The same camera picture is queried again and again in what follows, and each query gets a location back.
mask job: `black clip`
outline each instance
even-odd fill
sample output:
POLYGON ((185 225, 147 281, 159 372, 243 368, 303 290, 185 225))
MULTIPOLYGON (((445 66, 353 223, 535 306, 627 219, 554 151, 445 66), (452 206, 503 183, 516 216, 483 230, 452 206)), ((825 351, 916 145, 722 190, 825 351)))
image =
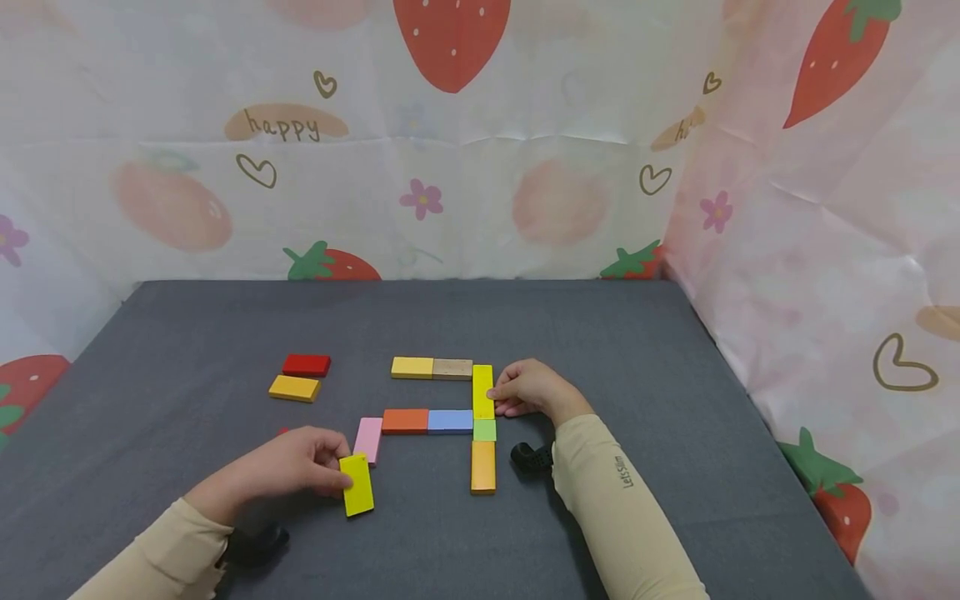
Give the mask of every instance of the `black clip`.
POLYGON ((510 451, 510 460, 521 472, 533 475, 544 473, 553 467, 553 453, 550 451, 550 444, 534 451, 526 442, 521 442, 514 446, 510 451))
POLYGON ((255 537, 234 530, 228 537, 227 551, 221 563, 244 570, 266 566, 279 557, 290 542, 290 534, 278 523, 270 523, 255 537))

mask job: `left hand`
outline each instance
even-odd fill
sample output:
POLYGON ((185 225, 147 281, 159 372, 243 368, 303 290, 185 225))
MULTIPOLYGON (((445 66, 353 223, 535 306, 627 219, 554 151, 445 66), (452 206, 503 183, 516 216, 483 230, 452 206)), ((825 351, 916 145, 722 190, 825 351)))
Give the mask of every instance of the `left hand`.
POLYGON ((353 485, 340 472, 349 456, 344 434, 301 427, 279 435, 207 477, 183 498, 201 515, 230 525, 247 502, 312 489, 339 497, 353 485))

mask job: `green block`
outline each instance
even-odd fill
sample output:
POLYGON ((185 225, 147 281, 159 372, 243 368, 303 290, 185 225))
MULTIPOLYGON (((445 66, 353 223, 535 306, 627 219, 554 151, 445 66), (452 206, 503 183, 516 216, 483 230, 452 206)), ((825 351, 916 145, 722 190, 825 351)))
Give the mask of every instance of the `green block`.
POLYGON ((475 442, 496 442, 496 421, 493 419, 474 419, 473 440, 475 442))

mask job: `domino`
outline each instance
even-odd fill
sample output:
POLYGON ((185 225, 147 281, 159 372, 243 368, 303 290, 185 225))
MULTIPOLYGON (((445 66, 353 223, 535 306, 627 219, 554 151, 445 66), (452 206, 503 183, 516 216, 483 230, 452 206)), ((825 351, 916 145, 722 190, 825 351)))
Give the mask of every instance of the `domino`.
POLYGON ((427 433, 470 433, 472 430, 473 411, 429 412, 427 419, 427 433))
POLYGON ((480 419, 473 422, 473 440, 475 442, 496 442, 496 421, 480 419))
POLYGON ((470 443, 470 493, 496 492, 496 442, 470 443))
POLYGON ((433 359, 433 378, 470 381, 473 378, 473 361, 461 358, 435 358, 433 359))
POLYGON ((360 419, 357 428, 357 437, 353 441, 354 454, 366 454, 367 462, 376 467, 376 453, 380 449, 380 430, 383 429, 383 419, 380 417, 364 417, 360 419))
POLYGON ((493 365, 473 365, 473 418, 493 419, 493 400, 487 391, 493 387, 493 365))
POLYGON ((288 354, 287 360, 283 362, 283 369, 280 372, 294 377, 326 377, 326 372, 329 370, 329 356, 288 354))
POLYGON ((353 479, 353 486, 344 490, 347 516, 372 511, 373 485, 370 482, 370 465, 367 463, 367 455, 354 454, 340 459, 340 471, 353 479))
POLYGON ((425 408, 388 408, 383 411, 383 435, 418 435, 427 432, 430 411, 425 408))
POLYGON ((390 368, 393 379, 433 379, 433 359, 395 356, 390 368))
POLYGON ((303 379, 288 375, 277 375, 270 386, 270 396, 297 402, 313 402, 320 391, 320 382, 316 379, 303 379))

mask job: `sleeve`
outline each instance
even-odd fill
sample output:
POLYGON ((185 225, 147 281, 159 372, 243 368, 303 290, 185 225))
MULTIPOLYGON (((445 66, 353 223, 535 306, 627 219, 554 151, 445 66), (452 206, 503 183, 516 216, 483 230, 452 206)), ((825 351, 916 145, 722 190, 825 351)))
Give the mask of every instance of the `sleeve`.
POLYGON ((227 550, 232 532, 181 498, 70 598, 212 598, 224 575, 214 564, 227 550))
POLYGON ((596 415, 557 429, 553 479, 611 600, 705 600, 677 534, 596 415))

